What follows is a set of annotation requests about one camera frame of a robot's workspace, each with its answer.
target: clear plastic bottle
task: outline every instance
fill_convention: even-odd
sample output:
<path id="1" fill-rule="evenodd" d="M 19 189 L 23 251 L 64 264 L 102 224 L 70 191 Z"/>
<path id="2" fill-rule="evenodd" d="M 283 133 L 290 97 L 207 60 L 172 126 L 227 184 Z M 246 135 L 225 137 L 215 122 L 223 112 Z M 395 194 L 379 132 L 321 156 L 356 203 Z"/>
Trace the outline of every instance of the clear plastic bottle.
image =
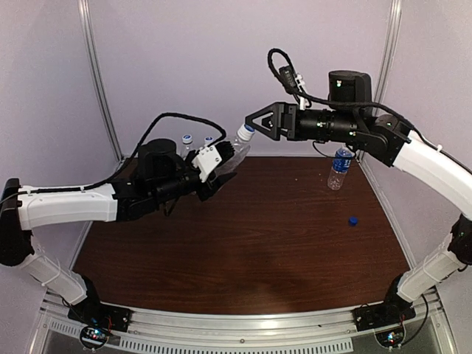
<path id="1" fill-rule="evenodd" d="M 194 150 L 195 148 L 193 147 L 193 138 L 191 135 L 184 135 L 182 137 L 182 145 L 180 147 L 180 150 L 178 154 L 180 155 L 181 158 L 185 159 L 187 155 L 189 154 L 190 151 Z"/>
<path id="2" fill-rule="evenodd" d="M 215 141 L 215 139 L 213 138 L 213 136 L 207 136 L 207 137 L 205 138 L 204 146 L 208 146 L 208 145 L 210 145 L 210 144 L 211 144 L 212 142 L 214 142 L 214 141 Z"/>
<path id="3" fill-rule="evenodd" d="M 346 177 L 353 153 L 346 147 L 340 147 L 336 151 L 337 159 L 333 160 L 330 176 L 327 179 L 327 186 L 332 190 L 340 190 L 344 177 Z"/>
<path id="4" fill-rule="evenodd" d="M 249 142 L 251 141 L 254 135 L 254 129 L 248 125 L 241 125 L 241 127 L 237 130 L 236 136 L 233 136 L 228 141 L 231 142 L 233 148 L 235 149 L 235 155 L 228 160 L 223 166 L 219 167 L 216 170 L 216 174 L 218 176 L 224 175 L 225 173 L 230 173 L 236 169 L 237 166 L 241 162 L 243 162 L 244 158 L 249 152 L 251 145 Z"/>

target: wooden table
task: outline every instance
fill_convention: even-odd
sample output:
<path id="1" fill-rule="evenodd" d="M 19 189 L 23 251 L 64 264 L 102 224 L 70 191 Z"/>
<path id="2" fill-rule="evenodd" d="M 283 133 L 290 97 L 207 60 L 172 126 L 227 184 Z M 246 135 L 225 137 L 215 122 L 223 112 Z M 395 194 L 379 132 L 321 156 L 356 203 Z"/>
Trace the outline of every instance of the wooden table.
<path id="1" fill-rule="evenodd" d="M 330 160 L 247 158 L 212 199 L 94 223 L 75 265 L 102 301 L 188 313 L 326 310 L 382 300 L 408 269 L 361 168 L 327 188 Z M 356 216 L 355 227 L 348 218 Z"/>

